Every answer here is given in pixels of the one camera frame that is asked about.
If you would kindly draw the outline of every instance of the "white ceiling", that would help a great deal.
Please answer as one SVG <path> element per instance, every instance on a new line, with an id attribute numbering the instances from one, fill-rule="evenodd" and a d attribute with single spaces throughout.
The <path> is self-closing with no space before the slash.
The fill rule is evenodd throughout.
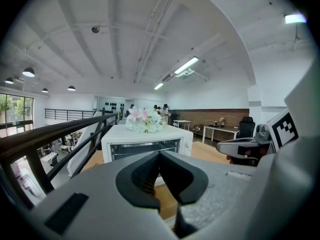
<path id="1" fill-rule="evenodd" d="M 295 24 L 284 24 L 284 14 L 294 8 L 285 0 L 214 3 L 233 24 L 251 58 L 274 47 L 284 52 L 310 45 L 303 26 L 301 43 L 295 44 Z M 212 27 L 204 14 L 178 0 L 44 0 L 33 12 L 21 15 L 3 44 L 2 81 L 23 78 L 23 69 L 33 67 L 36 78 L 26 81 L 39 88 L 94 77 L 152 87 L 192 56 L 200 60 L 191 68 L 207 78 L 224 69 L 243 70 L 245 65 L 218 22 Z M 92 32 L 93 26 L 99 26 L 99 33 Z M 179 86 L 178 82 L 185 83 L 175 78 L 167 85 Z"/>

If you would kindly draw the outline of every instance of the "black railing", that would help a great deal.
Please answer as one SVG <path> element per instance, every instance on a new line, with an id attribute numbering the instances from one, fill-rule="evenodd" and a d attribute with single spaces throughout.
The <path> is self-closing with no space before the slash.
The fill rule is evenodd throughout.
<path id="1" fill-rule="evenodd" d="M 95 114 L 95 111 L 45 108 L 44 113 L 46 119 L 60 119 L 72 121 L 78 119 L 92 118 Z"/>
<path id="2" fill-rule="evenodd" d="M 102 137 L 108 131 L 108 126 L 113 123 L 117 124 L 117 116 L 118 114 L 105 115 L 105 111 L 103 110 L 102 116 L 49 125 L 0 139 L 0 165 L 2 167 L 2 170 L 0 168 L 0 173 L 4 173 L 8 182 L 12 186 L 10 193 L 8 193 L 11 195 L 12 200 L 16 202 L 21 200 L 22 203 L 29 209 L 34 206 L 20 186 L 18 179 L 16 178 L 12 170 L 12 163 L 26 156 L 34 177 L 38 181 L 43 192 L 45 194 L 48 194 L 50 191 L 54 190 L 54 187 L 51 184 L 51 180 L 67 164 L 67 162 L 70 161 L 72 157 L 74 157 L 86 144 L 90 142 L 90 148 L 86 158 L 75 170 L 75 173 L 72 176 L 74 177 L 81 172 L 83 167 L 90 160 L 90 158 L 100 145 Z M 115 120 L 107 123 L 107 119 L 113 117 L 115 117 Z M 45 172 L 40 161 L 40 157 L 37 153 L 38 148 L 43 147 L 45 144 L 60 139 L 70 133 L 74 133 L 75 131 L 78 131 L 90 125 L 94 125 L 96 123 L 98 124 L 95 132 L 92 132 L 90 134 L 90 137 L 80 143 L 79 146 L 72 150 L 48 173 Z"/>

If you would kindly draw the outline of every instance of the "fluorescent light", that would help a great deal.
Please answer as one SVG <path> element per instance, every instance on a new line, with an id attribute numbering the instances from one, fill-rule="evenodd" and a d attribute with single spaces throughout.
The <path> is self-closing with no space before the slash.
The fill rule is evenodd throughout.
<path id="1" fill-rule="evenodd" d="M 199 59 L 197 57 L 193 57 L 191 60 L 189 60 L 186 64 L 184 64 L 182 67 L 174 71 L 174 73 L 179 74 L 182 71 L 184 71 L 187 67 L 190 67 L 193 63 L 196 63 Z"/>
<path id="2" fill-rule="evenodd" d="M 75 90 L 76 90 L 76 88 L 73 85 L 70 85 L 68 87 L 68 91 L 75 91 Z"/>
<path id="3" fill-rule="evenodd" d="M 161 86 L 163 86 L 164 84 L 161 82 L 161 83 L 159 83 L 154 89 L 155 90 L 158 90 Z"/>
<path id="4" fill-rule="evenodd" d="M 307 22 L 305 16 L 303 16 L 301 13 L 285 15 L 284 19 L 285 19 L 286 24 L 299 23 L 299 22 L 306 23 Z"/>
<path id="5" fill-rule="evenodd" d="M 27 67 L 22 74 L 24 74 L 26 77 L 33 78 L 35 76 L 35 71 L 32 67 Z"/>
<path id="6" fill-rule="evenodd" d="M 6 80 L 5 80 L 5 82 L 7 83 L 7 84 L 13 84 L 14 83 L 14 80 L 12 79 L 12 77 L 8 77 Z"/>

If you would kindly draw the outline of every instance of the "arched ceiling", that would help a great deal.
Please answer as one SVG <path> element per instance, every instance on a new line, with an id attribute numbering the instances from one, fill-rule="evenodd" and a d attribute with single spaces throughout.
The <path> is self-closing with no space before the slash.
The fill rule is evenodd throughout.
<path id="1" fill-rule="evenodd" d="M 283 26 L 284 8 L 291 8 L 270 1 L 31 0 L 3 43 L 0 77 L 22 79 L 30 66 L 36 78 L 25 81 L 37 82 L 33 92 L 94 77 L 152 88 L 197 56 L 192 69 L 206 78 L 239 70 L 254 85 L 250 56 L 294 39 L 295 29 Z M 178 81 L 183 83 L 175 78 L 166 85 Z"/>

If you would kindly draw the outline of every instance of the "tree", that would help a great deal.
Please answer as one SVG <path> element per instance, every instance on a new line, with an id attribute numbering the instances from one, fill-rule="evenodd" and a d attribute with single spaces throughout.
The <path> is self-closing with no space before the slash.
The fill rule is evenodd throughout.
<path id="1" fill-rule="evenodd" d="M 6 110 L 10 110 L 14 107 L 12 98 L 8 96 L 6 98 L 5 94 L 0 94 L 0 112 L 4 112 Z"/>
<path id="2" fill-rule="evenodd" d="M 23 116 L 25 113 L 24 104 L 25 104 L 25 97 L 20 97 L 20 99 L 16 101 L 16 113 L 20 116 Z"/>

